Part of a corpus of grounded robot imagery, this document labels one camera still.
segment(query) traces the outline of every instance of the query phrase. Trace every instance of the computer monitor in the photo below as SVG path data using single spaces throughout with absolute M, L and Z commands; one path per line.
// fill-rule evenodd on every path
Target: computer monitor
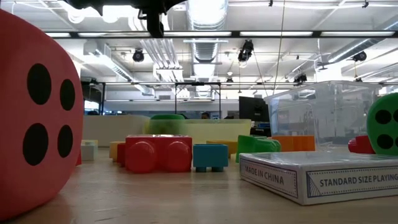
M 262 98 L 240 96 L 239 119 L 269 122 L 268 105 Z

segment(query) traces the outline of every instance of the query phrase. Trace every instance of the wooden table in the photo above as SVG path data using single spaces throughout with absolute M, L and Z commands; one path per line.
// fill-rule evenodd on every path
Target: wooden table
M 100 149 L 49 203 L 8 223 L 398 223 L 398 197 L 301 206 L 222 173 L 134 175 Z

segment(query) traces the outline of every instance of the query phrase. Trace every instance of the black dot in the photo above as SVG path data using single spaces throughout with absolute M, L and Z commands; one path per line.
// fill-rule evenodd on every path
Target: black dot
M 45 126 L 33 124 L 25 133 L 23 153 L 28 164 L 36 166 L 44 159 L 49 146 L 49 136 Z
M 49 100 L 51 94 L 51 77 L 47 68 L 37 63 L 27 74 L 27 90 L 32 100 L 38 105 L 43 105 Z
M 391 121 L 391 114 L 386 110 L 379 110 L 376 113 L 376 121 L 379 124 L 388 124 Z
M 75 104 L 75 87 L 72 81 L 66 79 L 61 84 L 60 90 L 61 105 L 64 110 L 71 110 Z
M 398 110 L 394 112 L 394 120 L 398 122 Z
M 73 133 L 68 125 L 64 125 L 58 134 L 58 153 L 62 158 L 69 155 L 73 146 Z
M 390 149 L 394 144 L 394 140 L 387 134 L 381 134 L 377 137 L 377 144 L 382 149 Z

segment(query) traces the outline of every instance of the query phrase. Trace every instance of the red toy block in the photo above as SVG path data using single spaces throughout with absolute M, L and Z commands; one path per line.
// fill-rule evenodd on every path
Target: red toy block
M 77 157 L 76 166 L 81 165 L 81 150 L 79 150 L 79 156 Z
M 348 142 L 348 150 L 354 153 L 375 154 L 368 136 L 356 136 Z
M 173 135 L 132 135 L 126 138 L 126 169 L 137 174 L 153 171 L 190 172 L 192 138 Z
M 126 164 L 125 148 L 126 148 L 125 143 L 118 144 L 118 159 L 116 162 L 120 164 L 120 167 L 124 167 Z
M 47 203 L 67 183 L 80 151 L 83 95 L 56 41 L 3 10 L 0 21 L 1 222 Z

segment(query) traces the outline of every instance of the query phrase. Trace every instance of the blue toy block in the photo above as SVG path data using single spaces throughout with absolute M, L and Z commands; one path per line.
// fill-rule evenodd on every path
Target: blue toy block
M 223 144 L 196 144 L 193 146 L 193 166 L 196 172 L 222 172 L 228 167 L 228 146 Z

